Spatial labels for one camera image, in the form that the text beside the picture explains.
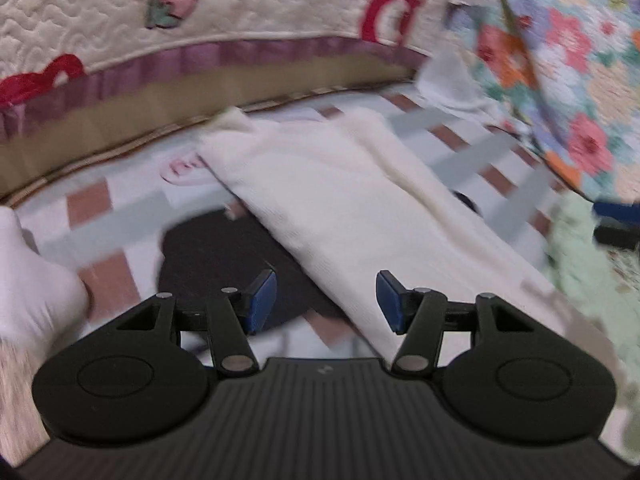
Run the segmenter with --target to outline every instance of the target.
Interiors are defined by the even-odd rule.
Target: gloved hand
[[[15,212],[0,206],[0,340],[45,356],[88,305],[80,278],[34,253]]]

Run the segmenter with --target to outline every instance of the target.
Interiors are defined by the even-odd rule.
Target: floral fabric
[[[486,93],[587,197],[640,199],[640,0],[501,0],[450,28]]]

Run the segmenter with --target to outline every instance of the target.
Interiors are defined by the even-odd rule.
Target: black fabric
[[[265,330],[310,309],[345,317],[254,216],[230,220],[218,210],[191,218],[165,233],[162,254],[158,290],[178,300],[204,298],[224,286],[244,289],[263,269],[275,270],[278,297]]]

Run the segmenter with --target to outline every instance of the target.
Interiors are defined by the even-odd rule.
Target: light green fabric
[[[638,253],[593,242],[591,203],[568,193],[554,215],[547,277],[613,342],[630,377],[640,382]]]

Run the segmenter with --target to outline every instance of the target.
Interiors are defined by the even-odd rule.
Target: purple ruffle trim
[[[69,81],[41,96],[0,110],[0,142],[28,134],[74,108],[133,92],[151,82],[204,72],[219,66],[289,62],[343,54],[373,54],[388,63],[418,68],[424,56],[407,48],[353,38],[250,40],[202,43],[141,56]]]

